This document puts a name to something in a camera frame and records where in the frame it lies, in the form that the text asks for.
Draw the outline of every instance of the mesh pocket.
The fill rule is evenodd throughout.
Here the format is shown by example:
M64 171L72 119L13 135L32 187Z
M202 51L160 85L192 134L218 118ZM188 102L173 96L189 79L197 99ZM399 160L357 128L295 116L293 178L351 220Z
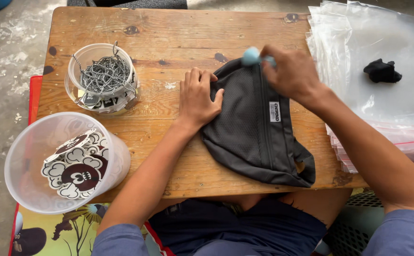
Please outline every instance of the mesh pocket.
M261 166L257 106L250 67L235 70L211 85L210 97L223 88L222 112L206 127L211 142Z

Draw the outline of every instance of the black fabric strap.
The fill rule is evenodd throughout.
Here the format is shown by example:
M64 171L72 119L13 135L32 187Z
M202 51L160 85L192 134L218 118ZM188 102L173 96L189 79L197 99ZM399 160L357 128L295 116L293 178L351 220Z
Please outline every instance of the black fabric strap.
M304 163L305 168L299 173L299 177L307 182L314 183L316 180L316 167L314 165L314 156L294 138L294 160Z

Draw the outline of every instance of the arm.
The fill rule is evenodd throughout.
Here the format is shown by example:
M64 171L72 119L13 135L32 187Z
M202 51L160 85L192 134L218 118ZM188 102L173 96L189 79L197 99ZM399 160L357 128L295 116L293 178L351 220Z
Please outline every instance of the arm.
M125 184L107 210L97 235L116 224L141 227L161 199L181 151L197 131L221 112L224 90L210 100L215 75L193 68L180 82L180 113L163 139Z
M265 46L277 68L266 61L264 73L275 90L294 99L329 125L363 179L388 213L414 210L414 163L386 137L354 114L335 93L321 84L312 58L300 50Z

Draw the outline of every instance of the fanny pack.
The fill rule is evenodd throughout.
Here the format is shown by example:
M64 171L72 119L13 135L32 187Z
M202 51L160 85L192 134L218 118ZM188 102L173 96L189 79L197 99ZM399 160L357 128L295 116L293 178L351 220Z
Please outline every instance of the fanny pack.
M222 112L201 129L212 157L232 171L263 183L309 188L316 174L313 155L296 141L289 99L268 84L261 65L227 62L214 73L210 97L225 89ZM298 173L295 162L304 163Z

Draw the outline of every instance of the blue sleeve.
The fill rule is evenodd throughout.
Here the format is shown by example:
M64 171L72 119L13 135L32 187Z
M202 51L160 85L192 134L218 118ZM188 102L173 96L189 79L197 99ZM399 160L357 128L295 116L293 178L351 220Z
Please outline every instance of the blue sleeve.
M414 255L414 210L387 213L362 255Z
M111 226L96 237L92 256L149 256L140 229L134 224Z

